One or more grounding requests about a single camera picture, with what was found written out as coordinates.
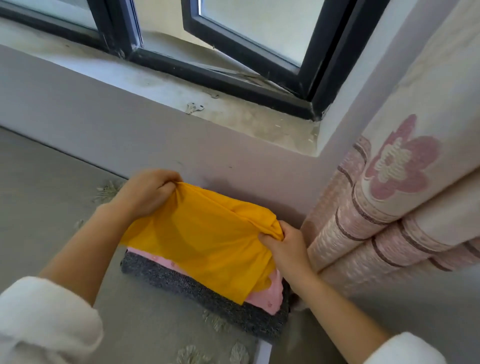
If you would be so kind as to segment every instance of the white sleeve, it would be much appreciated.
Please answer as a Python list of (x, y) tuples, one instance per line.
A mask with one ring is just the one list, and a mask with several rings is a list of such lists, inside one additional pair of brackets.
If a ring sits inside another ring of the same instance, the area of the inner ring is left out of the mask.
[(22, 278), (0, 295), (0, 364), (77, 363), (102, 338), (98, 312), (47, 279)]
[(446, 364), (438, 350), (422, 339), (404, 332), (393, 336), (363, 364)]

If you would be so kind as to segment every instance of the open window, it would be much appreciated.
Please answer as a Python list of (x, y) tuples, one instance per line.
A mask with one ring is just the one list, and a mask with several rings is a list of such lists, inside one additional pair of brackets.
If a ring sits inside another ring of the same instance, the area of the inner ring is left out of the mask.
[(389, 0), (0, 0), (0, 16), (320, 120)]

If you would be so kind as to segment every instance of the folded clothing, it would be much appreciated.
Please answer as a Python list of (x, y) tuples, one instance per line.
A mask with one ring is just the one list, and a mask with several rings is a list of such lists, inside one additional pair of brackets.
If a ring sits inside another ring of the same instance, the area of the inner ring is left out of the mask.
[(270, 287), (275, 269), (258, 233), (283, 240), (268, 209), (180, 182), (153, 215), (136, 220), (121, 243), (174, 261), (190, 277), (242, 304)]
[[(171, 260), (165, 259), (161, 256), (153, 255), (147, 252), (144, 252), (139, 249), (135, 248), (128, 248), (129, 252), (141, 255), (147, 259), (153, 260), (154, 262), (172, 269), (180, 274), (188, 276), (188, 273), (181, 269), (175, 262)], [(275, 269), (269, 276), (272, 284), (269, 288), (259, 292), (251, 292), (245, 302), (251, 303), (254, 306), (260, 307), (265, 312), (275, 315), (277, 311), (280, 309), (282, 304), (283, 296), (282, 296), (282, 276), (278, 269)]]
[(126, 274), (140, 277), (154, 287), (179, 294), (196, 301), (205, 309), (219, 315), (232, 325), (245, 332), (274, 343), (288, 319), (289, 286), (283, 282), (283, 302), (275, 315), (270, 315), (250, 303), (243, 305), (208, 289), (191, 277), (168, 269), (148, 258), (127, 251), (121, 262), (121, 270)]

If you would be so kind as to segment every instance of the dark gray cloth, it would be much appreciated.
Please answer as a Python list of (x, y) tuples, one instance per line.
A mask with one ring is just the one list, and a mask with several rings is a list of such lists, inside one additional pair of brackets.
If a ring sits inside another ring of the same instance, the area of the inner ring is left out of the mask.
[(168, 269), (138, 254), (126, 252), (120, 265), (123, 273), (133, 274), (152, 286), (190, 298), (230, 324), (269, 343), (274, 343), (279, 338), (288, 319), (290, 288), (285, 281), (283, 282), (282, 305), (280, 310), (272, 316), (250, 303), (236, 304), (198, 283), (193, 278)]

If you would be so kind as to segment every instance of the embroidered flower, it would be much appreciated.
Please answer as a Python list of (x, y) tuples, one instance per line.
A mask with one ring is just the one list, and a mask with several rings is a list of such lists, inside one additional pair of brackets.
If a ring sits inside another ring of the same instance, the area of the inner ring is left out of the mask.
[(370, 193), (377, 200), (391, 197), (395, 191), (416, 193), (428, 186), (423, 170), (439, 156), (440, 142), (431, 136), (411, 139), (417, 116), (410, 115), (390, 133), (365, 171)]

